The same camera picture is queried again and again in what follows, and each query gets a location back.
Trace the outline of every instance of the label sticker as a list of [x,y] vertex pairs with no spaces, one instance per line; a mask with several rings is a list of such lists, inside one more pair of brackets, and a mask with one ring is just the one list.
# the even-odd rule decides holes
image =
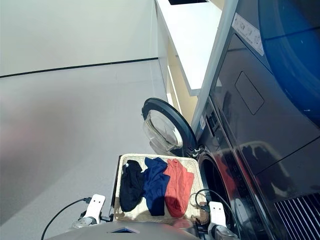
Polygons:
[[235,13],[232,27],[245,41],[250,44],[261,56],[265,54],[264,48],[262,46],[260,31],[252,26],[248,21],[246,21],[238,13]]
[[204,120],[204,117],[201,115],[200,117],[200,126],[201,126],[201,129],[205,129],[205,126],[206,126],[206,122]]

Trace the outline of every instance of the folded clothing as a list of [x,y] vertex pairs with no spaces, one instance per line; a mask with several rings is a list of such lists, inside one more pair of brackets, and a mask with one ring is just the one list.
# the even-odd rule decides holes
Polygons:
[[122,211],[133,210],[144,193],[144,173],[139,163],[128,160],[122,167],[119,201]]
[[164,175],[167,163],[160,157],[144,159],[145,165],[148,167],[144,171],[144,194],[146,206],[152,216],[165,215],[165,193],[170,177]]
[[187,208],[190,198],[194,174],[187,172],[187,169],[177,159],[168,159],[168,167],[164,174],[170,176],[164,196],[166,207],[174,218],[181,218]]

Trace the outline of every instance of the beige mat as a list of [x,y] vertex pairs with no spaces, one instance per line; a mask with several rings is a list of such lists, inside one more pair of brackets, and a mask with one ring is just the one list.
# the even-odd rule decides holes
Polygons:
[[[148,157],[151,159],[160,157],[165,162],[167,162],[168,159],[177,159],[186,168],[188,172],[194,174],[194,180],[191,188],[188,207],[182,219],[189,219],[192,222],[194,222],[197,218],[201,222],[201,224],[207,223],[209,221],[208,213],[198,208],[195,201],[196,192],[204,188],[201,180],[201,176],[200,176],[199,166],[196,160],[194,160],[193,158],[187,158],[187,157],[173,157],[173,156],[164,156],[164,155],[134,154],[134,153],[123,155],[119,161],[119,170],[117,175],[118,177],[116,180],[117,183],[116,183],[116,193],[115,193],[115,202],[114,202],[114,221],[139,221],[139,222],[157,222],[157,223],[171,224],[177,219],[170,216],[170,213],[167,209],[166,204],[164,204],[164,216],[151,216],[146,204],[146,199],[144,197],[142,198],[142,201],[132,211],[129,211],[129,212],[122,211],[120,207],[120,202],[119,202],[122,166],[126,164],[128,160],[135,160],[140,164],[142,171],[144,171],[145,169],[147,169],[147,166],[145,165],[145,157]],[[202,193],[198,195],[197,201],[198,203],[207,202],[205,196]]]

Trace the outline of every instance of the white wall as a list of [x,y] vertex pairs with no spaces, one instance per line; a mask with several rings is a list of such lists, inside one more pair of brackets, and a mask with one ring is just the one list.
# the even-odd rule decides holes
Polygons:
[[1,0],[0,75],[157,57],[153,0]]

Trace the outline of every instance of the washing machine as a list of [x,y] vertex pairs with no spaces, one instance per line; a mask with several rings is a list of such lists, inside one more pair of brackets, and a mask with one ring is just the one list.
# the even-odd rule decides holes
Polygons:
[[241,239],[320,239],[319,9],[239,0],[196,131],[164,101],[142,108],[156,153],[197,159]]

